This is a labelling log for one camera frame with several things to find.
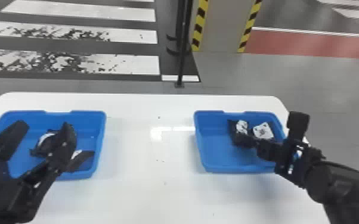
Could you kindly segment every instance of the black pole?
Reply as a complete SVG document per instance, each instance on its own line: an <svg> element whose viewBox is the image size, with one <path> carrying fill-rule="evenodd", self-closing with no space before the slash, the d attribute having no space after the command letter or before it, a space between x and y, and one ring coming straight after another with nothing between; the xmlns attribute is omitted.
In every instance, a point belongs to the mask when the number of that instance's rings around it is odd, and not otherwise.
<svg viewBox="0 0 359 224"><path fill-rule="evenodd" d="M177 47L182 42L182 26L184 24L185 0L178 0L177 24L175 26L175 38L177 39Z"/></svg>
<svg viewBox="0 0 359 224"><path fill-rule="evenodd" d="M181 40L181 58L179 60L179 69L178 69L178 80L175 83L176 87L183 87L184 84L182 82L182 77L184 73L184 65L185 65L185 55L187 53L187 47L189 44L189 26L191 23L191 15L192 15L192 6L193 6L193 0L187 1L187 10L186 10L186 16L185 16L185 23L183 23L182 26L182 40Z"/></svg>

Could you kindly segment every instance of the blue bin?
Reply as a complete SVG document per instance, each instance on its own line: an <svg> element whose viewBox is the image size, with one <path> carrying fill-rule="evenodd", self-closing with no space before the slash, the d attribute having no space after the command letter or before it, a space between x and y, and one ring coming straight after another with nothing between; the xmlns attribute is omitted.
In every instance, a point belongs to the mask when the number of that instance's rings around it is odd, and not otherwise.
<svg viewBox="0 0 359 224"><path fill-rule="evenodd" d="M60 130L64 122L73 125L77 134L77 150L95 151L93 157L87 159L77 171L62 173L57 180L74 180L90 178L97 168L104 138L106 115L102 111L71 111L69 113L48 113L46 111L9 111L0 117L0 132L18 120L29 125L16 153L8 161L10 175L19 177L42 162L43 158L32 157L30 149L34 149L39 138L48 129Z"/></svg>
<svg viewBox="0 0 359 224"><path fill-rule="evenodd" d="M285 138L282 125L273 113L197 111L194 114L196 140L205 170L214 173L273 172L275 164L260 159L256 149L233 145L228 131L228 120L245 120L250 127L268 122L275 141L282 142Z"/></svg>

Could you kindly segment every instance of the hazard stripe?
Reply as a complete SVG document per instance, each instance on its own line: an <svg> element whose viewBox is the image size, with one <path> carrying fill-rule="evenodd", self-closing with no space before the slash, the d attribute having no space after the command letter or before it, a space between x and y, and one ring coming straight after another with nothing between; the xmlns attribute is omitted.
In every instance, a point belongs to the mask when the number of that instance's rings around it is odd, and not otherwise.
<svg viewBox="0 0 359 224"><path fill-rule="evenodd" d="M241 41L238 46L238 50L237 50L238 53L242 53L245 51L247 40L250 37L250 32L252 31L252 27L255 24L255 19L256 16L258 15L261 6L262 6L262 0L256 0L254 5L252 6L252 9L250 10L250 14L249 14L250 16L248 21L246 22L245 30L242 34Z"/></svg>
<svg viewBox="0 0 359 224"><path fill-rule="evenodd" d="M193 31L193 38L191 47L193 51L199 51L203 39L203 29L205 28L206 16L208 13L209 1L199 0L199 7L196 13L195 28Z"/></svg>

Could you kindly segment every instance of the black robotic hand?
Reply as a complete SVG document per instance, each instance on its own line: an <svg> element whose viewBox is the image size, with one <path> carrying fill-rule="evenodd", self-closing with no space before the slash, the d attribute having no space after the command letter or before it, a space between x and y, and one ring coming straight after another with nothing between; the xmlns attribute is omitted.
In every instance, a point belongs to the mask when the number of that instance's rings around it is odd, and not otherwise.
<svg viewBox="0 0 359 224"><path fill-rule="evenodd" d="M57 177L66 171L76 148L76 134L64 123L53 141L55 150L32 170L12 178L7 161L15 153L29 127L17 121L0 133L0 224L30 222Z"/></svg>
<svg viewBox="0 0 359 224"><path fill-rule="evenodd" d="M359 171L326 161L321 150L303 142L310 117L290 112L288 137L282 144L252 135L237 136L235 144L256 148L258 157L276 163L274 172L306 189L322 203L331 224L359 223Z"/></svg>

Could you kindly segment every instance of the white tabletop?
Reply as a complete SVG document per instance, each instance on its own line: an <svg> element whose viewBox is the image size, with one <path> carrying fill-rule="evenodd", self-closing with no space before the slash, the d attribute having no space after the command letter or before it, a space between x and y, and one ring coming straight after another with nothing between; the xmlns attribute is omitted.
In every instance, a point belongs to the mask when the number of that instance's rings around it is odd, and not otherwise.
<svg viewBox="0 0 359 224"><path fill-rule="evenodd" d="M107 115L93 177L56 182L32 223L328 223L320 204L279 176L206 173L200 163L196 110L269 111L285 126L276 97L14 92L0 96L0 116L10 110Z"/></svg>

